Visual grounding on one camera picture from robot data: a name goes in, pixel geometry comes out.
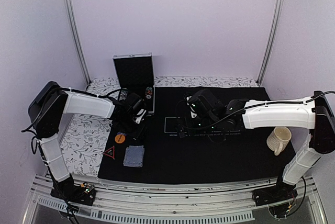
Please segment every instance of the metal pole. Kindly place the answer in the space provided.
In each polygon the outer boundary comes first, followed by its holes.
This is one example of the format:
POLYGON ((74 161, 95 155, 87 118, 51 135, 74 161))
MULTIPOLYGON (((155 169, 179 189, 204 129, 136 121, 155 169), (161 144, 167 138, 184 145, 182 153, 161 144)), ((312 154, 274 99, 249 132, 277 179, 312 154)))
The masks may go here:
POLYGON ((90 78, 90 74, 88 72, 88 68, 87 68, 85 58, 84 58, 82 46, 81 46, 80 40, 79 40, 79 34, 78 34, 77 26, 76 26, 76 23, 75 23, 74 13, 73 13, 72 1, 71 0, 64 0, 64 2, 65 2, 66 10, 68 12, 70 27, 71 27, 72 36, 73 36, 74 44, 75 44, 76 51, 77 51, 79 64, 80 64, 80 67, 82 69, 85 81, 86 81, 87 84, 89 84, 91 82, 91 78, 90 78))
POLYGON ((283 1, 284 0, 276 0, 275 11, 274 11, 274 14, 273 14, 273 20, 272 20, 272 25, 271 25, 271 31, 270 31, 269 38, 267 40, 267 45, 266 45, 264 59, 263 59, 263 62, 262 62, 262 67, 261 67, 261 70, 260 70, 260 72, 258 74, 258 78, 257 78, 257 82, 259 83, 259 85, 262 85, 262 83, 264 81, 266 69, 267 69, 267 66, 269 64, 269 60, 270 60, 270 56, 271 56, 271 52, 272 52, 272 47, 273 47, 273 42, 274 42, 274 39, 275 39, 277 27, 278 27, 279 17, 280 17, 280 13, 281 13, 282 6, 283 6, 283 1))

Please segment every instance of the gray cloth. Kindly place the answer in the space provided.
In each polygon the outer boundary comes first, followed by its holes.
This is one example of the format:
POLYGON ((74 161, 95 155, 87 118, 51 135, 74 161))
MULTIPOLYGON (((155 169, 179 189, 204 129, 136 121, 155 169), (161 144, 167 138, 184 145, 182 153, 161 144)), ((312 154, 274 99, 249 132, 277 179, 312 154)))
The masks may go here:
POLYGON ((143 166, 144 147, 130 145, 126 148, 124 166, 142 167, 143 166))

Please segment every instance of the white robotic arm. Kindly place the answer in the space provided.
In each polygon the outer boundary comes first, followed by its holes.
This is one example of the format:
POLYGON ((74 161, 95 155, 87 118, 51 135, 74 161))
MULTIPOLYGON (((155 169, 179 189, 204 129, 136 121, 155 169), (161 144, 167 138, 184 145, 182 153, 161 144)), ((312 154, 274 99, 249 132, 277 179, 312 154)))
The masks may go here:
POLYGON ((283 168, 275 187, 255 190, 253 198, 257 205, 270 204, 296 194, 295 185, 308 169, 326 153, 335 150, 335 120, 332 110, 322 92, 313 97, 296 100, 257 101, 232 100, 223 106, 209 90, 204 89, 187 97, 193 126, 184 128, 195 131, 242 131, 258 127, 302 127, 309 135, 295 157, 283 168), (199 122, 211 122, 207 126, 199 122))
POLYGON ((70 88, 61 88, 56 82, 49 82, 34 99, 28 109, 42 159, 48 167, 54 182, 51 195, 66 201, 92 205, 95 197, 93 185, 74 185, 73 178, 65 164, 59 145, 58 127, 63 114, 86 114, 113 120, 113 128, 138 139, 143 134, 142 120, 147 114, 143 99, 135 93, 128 93, 120 101, 70 88))

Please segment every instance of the metal frame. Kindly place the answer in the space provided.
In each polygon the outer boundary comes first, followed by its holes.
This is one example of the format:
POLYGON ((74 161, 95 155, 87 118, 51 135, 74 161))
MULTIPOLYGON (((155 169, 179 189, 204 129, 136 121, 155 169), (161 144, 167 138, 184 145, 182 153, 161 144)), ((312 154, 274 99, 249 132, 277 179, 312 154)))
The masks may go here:
MULTIPOLYGON (((80 206, 78 216, 112 223, 239 223, 253 219, 252 211, 268 206, 256 207, 251 198, 252 191, 274 185, 274 178, 236 183, 211 185, 144 185, 122 183, 96 183, 96 200, 92 207, 80 206)), ((312 177, 306 178, 306 197, 310 201, 310 213, 316 224, 327 220, 312 177)), ((23 224, 31 224, 37 204, 64 211, 65 204, 52 198, 51 179, 36 176, 29 195, 29 204, 23 224)), ((298 198, 303 196, 304 183, 297 184, 298 198)))
POLYGON ((74 44, 75 44, 76 51, 77 51, 79 64, 80 64, 80 67, 82 69, 85 81, 86 81, 87 84, 89 84, 91 82, 91 77, 90 77, 90 74, 88 72, 87 64, 86 64, 84 54, 83 54, 83 49, 82 49, 82 46, 81 46, 81 43, 80 43, 80 40, 79 40, 79 33, 78 33, 78 30, 77 30, 77 25, 76 25, 75 18, 74 18, 72 1, 71 0, 64 0, 64 2, 65 2, 66 11, 68 12, 68 18, 69 18, 69 22, 70 22, 70 27, 71 27, 71 31, 72 31, 74 44))
POLYGON ((278 27, 278 22, 279 22, 279 17, 281 14, 282 6, 283 6, 284 0, 276 0, 276 5, 275 5, 275 10, 273 14, 273 20, 272 20, 272 25, 271 25, 271 30, 269 34, 269 38, 267 40, 267 45, 266 45, 266 50, 265 50, 265 55, 264 59, 262 62, 261 70, 258 74, 257 82, 259 85, 263 84, 265 73, 267 66, 269 64, 271 52, 272 52, 272 47, 273 47, 273 42, 275 39, 277 27, 278 27))

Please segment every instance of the white patterned surface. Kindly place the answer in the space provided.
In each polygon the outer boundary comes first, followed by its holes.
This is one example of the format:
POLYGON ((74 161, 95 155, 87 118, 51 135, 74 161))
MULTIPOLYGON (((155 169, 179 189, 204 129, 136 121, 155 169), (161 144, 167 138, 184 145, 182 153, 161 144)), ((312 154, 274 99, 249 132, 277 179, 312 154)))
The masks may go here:
MULTIPOLYGON (((258 87, 254 79, 237 77, 156 77, 156 87, 258 87)), ((87 89, 105 95, 120 88, 114 78, 94 79, 87 89)), ((62 140, 61 148, 71 173, 97 176, 110 132, 111 120, 96 116, 74 115, 62 140)))

